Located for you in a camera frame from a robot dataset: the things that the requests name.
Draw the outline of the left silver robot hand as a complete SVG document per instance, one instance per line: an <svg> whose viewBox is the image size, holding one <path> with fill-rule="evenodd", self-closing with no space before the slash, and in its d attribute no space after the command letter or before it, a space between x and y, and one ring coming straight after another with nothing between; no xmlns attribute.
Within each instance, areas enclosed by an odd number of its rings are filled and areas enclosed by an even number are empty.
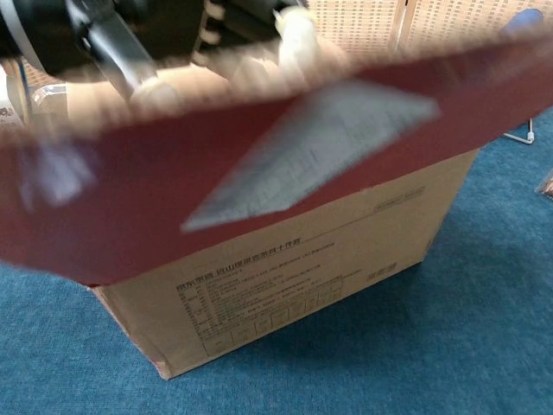
<svg viewBox="0 0 553 415"><path fill-rule="evenodd" d="M125 98L179 62L279 38L277 18L308 0L51 0L46 73L72 82L106 79Z"/></svg>

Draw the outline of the large red-topped cardboard box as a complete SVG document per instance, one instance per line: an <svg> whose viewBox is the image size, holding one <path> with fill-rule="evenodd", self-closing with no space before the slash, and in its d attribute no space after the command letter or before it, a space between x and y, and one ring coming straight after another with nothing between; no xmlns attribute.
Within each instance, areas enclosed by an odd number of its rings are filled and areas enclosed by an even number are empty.
<svg viewBox="0 0 553 415"><path fill-rule="evenodd" d="M163 71L0 129L0 261L86 287L164 379L423 261L479 149L553 105L553 28L308 84Z"/></svg>

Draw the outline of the woven bamboo folding screen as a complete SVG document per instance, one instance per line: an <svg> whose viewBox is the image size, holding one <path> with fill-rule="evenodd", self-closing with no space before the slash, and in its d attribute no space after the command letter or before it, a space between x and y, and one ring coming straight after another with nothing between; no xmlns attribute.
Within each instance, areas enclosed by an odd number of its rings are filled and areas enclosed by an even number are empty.
<svg viewBox="0 0 553 415"><path fill-rule="evenodd" d="M157 82L163 69L202 67L225 78L248 66L268 66L279 79L313 83L336 78L362 63L381 64L420 54L490 42L521 10L538 9L544 22L529 32L553 28L553 0L308 0L308 8L286 11L276 20L279 38L207 54L207 63L161 66L137 90ZM15 62L65 82L8 56L0 44L0 66Z"/></svg>

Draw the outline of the clear pack of brown nuts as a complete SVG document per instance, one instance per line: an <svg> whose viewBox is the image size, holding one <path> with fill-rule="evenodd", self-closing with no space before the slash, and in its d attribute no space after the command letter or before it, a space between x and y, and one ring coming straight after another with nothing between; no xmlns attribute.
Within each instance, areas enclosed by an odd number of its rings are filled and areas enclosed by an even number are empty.
<svg viewBox="0 0 553 415"><path fill-rule="evenodd" d="M553 169L539 183L535 192L553 200Z"/></svg>

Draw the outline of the rectangular steel tray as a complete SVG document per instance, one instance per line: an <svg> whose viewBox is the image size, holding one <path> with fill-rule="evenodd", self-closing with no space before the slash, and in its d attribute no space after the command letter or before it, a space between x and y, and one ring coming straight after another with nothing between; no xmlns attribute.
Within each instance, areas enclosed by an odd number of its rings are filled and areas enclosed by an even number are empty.
<svg viewBox="0 0 553 415"><path fill-rule="evenodd" d="M67 85L61 83L42 86L31 94L31 99L39 107L65 105L67 103Z"/></svg>

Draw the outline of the blue cloth glove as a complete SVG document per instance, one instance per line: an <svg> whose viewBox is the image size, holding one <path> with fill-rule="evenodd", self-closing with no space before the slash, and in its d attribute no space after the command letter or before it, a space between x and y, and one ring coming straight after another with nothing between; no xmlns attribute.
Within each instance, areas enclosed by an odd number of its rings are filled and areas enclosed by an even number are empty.
<svg viewBox="0 0 553 415"><path fill-rule="evenodd" d="M502 29L503 35L518 35L538 28L544 22L538 9L524 9L518 12Z"/></svg>

